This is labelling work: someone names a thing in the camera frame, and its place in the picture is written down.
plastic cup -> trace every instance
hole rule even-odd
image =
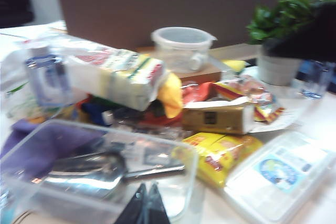
[[[301,93],[312,99],[322,98],[332,80],[335,66],[333,62],[311,60]]]

white flower pot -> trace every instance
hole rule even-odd
[[[261,81],[278,86],[287,86],[296,76],[302,60],[282,57],[270,57],[258,50],[257,66]]]

food wrapper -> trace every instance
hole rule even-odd
[[[223,188],[228,173],[262,146],[255,137],[200,132],[183,140],[198,152],[197,176],[213,187]]]
[[[168,74],[163,61],[126,49],[88,51],[67,60],[74,87],[139,111],[156,99]]]
[[[257,122],[271,123],[284,111],[276,97],[251,76],[236,76],[213,83],[213,87],[217,93],[228,100],[248,97],[249,102],[255,105],[255,121]]]

yellow snack bag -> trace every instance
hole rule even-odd
[[[199,155],[197,176],[206,183],[223,187],[238,163],[262,146],[255,137],[200,132],[183,140],[195,146]]]

plastic container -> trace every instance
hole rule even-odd
[[[202,69],[208,61],[208,50],[213,40],[211,34],[189,27],[164,27],[152,33],[157,51],[173,72],[190,73]]]
[[[131,180],[123,183],[118,194],[110,198],[85,195],[80,191],[48,186],[44,178],[55,160],[74,153],[121,150],[130,172],[150,169],[178,161],[184,174]],[[82,224],[111,224],[124,209],[141,182],[155,179],[171,221],[186,210],[193,189],[197,154],[192,146],[143,134],[106,127],[50,120],[40,125],[1,160],[1,178],[17,196],[15,215],[33,211],[44,216]]]
[[[322,98],[332,80],[334,62],[320,62],[311,60],[308,72],[304,78],[302,94],[305,97],[318,99]]]
[[[236,167],[225,196],[249,223],[289,223],[334,158],[301,133],[286,132]]]

